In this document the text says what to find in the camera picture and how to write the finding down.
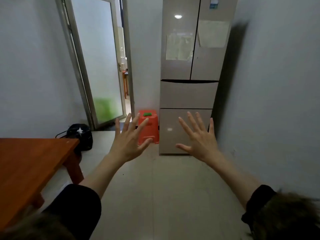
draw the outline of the doorway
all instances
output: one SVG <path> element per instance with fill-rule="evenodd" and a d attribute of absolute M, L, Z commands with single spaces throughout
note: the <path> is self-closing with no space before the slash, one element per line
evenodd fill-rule
<path fill-rule="evenodd" d="M 132 101 L 120 0 L 59 1 L 90 128 L 125 120 Z"/>

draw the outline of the plastic stool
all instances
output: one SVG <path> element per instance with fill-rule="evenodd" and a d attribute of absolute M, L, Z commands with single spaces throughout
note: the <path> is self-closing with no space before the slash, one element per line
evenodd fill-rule
<path fill-rule="evenodd" d="M 146 118 L 149 118 L 148 124 L 143 128 L 139 135 L 138 145 L 141 145 L 146 139 L 152 138 L 154 144 L 159 144 L 159 129 L 158 129 L 158 115 L 155 110 L 139 110 L 140 118 L 138 125 L 140 125 Z"/>

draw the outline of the table top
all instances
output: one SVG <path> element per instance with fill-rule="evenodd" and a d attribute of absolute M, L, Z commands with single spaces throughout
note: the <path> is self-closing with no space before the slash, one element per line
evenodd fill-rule
<path fill-rule="evenodd" d="M 0 229 L 30 205 L 78 139 L 0 138 Z"/>

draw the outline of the hand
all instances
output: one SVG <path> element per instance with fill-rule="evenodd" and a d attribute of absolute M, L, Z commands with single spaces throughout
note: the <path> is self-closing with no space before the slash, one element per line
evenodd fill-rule
<path fill-rule="evenodd" d="M 193 118 L 192 114 L 188 112 L 188 119 L 194 129 L 194 132 L 186 124 L 186 122 L 179 117 L 179 123 L 184 131 L 188 134 L 191 140 L 191 146 L 183 144 L 176 144 L 176 147 L 189 153 L 200 161 L 205 162 L 209 166 L 216 163 L 221 157 L 221 152 L 218 149 L 216 137 L 214 136 L 214 121 L 210 118 L 209 132 L 202 122 L 200 114 L 197 112 L 196 117 L 198 124 Z"/>
<path fill-rule="evenodd" d="M 119 119 L 117 118 L 115 120 L 115 137 L 108 154 L 110 158 L 119 160 L 124 164 L 140 156 L 141 153 L 150 145 L 152 138 L 148 138 L 142 145 L 138 146 L 139 134 L 149 121 L 149 119 L 146 118 L 138 128 L 135 129 L 139 117 L 140 114 L 138 113 L 138 115 L 132 120 L 129 128 L 131 118 L 131 113 L 129 113 L 125 120 L 122 133 L 120 133 Z"/>

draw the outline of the finger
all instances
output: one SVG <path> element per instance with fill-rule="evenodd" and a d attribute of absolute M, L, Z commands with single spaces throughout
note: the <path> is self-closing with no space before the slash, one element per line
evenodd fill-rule
<path fill-rule="evenodd" d="M 202 131 L 206 131 L 207 129 L 206 129 L 205 125 L 203 124 L 203 121 L 202 121 L 200 114 L 198 112 L 196 112 L 195 115 L 197 116 L 200 129 Z"/>
<path fill-rule="evenodd" d="M 125 119 L 124 125 L 123 125 L 123 129 L 122 129 L 122 133 L 126 132 L 129 128 L 129 124 L 130 124 L 130 119 L 131 119 L 131 113 L 128 113 L 127 118 Z"/>
<path fill-rule="evenodd" d="M 179 117 L 179 123 L 184 129 L 184 131 L 188 134 L 188 136 L 191 136 L 193 133 L 192 129 L 190 129 L 190 127 L 186 124 L 186 122 L 181 117 Z"/>
<path fill-rule="evenodd" d="M 115 119 L 115 136 L 118 136 L 120 134 L 120 122 L 119 118 Z"/>
<path fill-rule="evenodd" d="M 214 134 L 214 119 L 210 118 L 209 133 Z"/>
<path fill-rule="evenodd" d="M 197 125 L 197 122 L 193 118 L 192 114 L 190 112 L 188 112 L 187 114 L 188 114 L 188 119 L 191 122 L 191 125 L 192 125 L 192 127 L 194 129 L 194 132 L 199 131 L 200 129 L 199 129 L 198 125 Z"/>
<path fill-rule="evenodd" d="M 140 118 L 140 113 L 138 113 L 137 116 L 134 117 L 134 119 L 132 120 L 129 131 L 134 131 L 136 129 L 136 125 L 138 124 L 139 118 Z"/>
<path fill-rule="evenodd" d="M 189 154 L 191 152 L 191 146 L 183 145 L 183 144 L 180 144 L 180 143 L 176 144 L 176 148 L 179 148 L 179 149 L 181 149 L 181 150 L 183 150 L 183 151 L 185 151 L 185 152 L 187 152 Z"/>
<path fill-rule="evenodd" d="M 142 121 L 142 123 L 138 126 L 138 128 L 136 129 L 137 134 L 140 134 L 140 132 L 143 130 L 143 128 L 146 127 L 146 125 L 149 122 L 149 118 L 146 118 L 144 121 Z"/>
<path fill-rule="evenodd" d="M 153 139 L 152 139 L 152 138 L 146 139 L 146 140 L 142 143 L 142 145 L 138 146 L 138 150 L 139 150 L 140 152 L 143 152 L 143 151 L 150 145 L 151 142 L 153 142 Z"/>

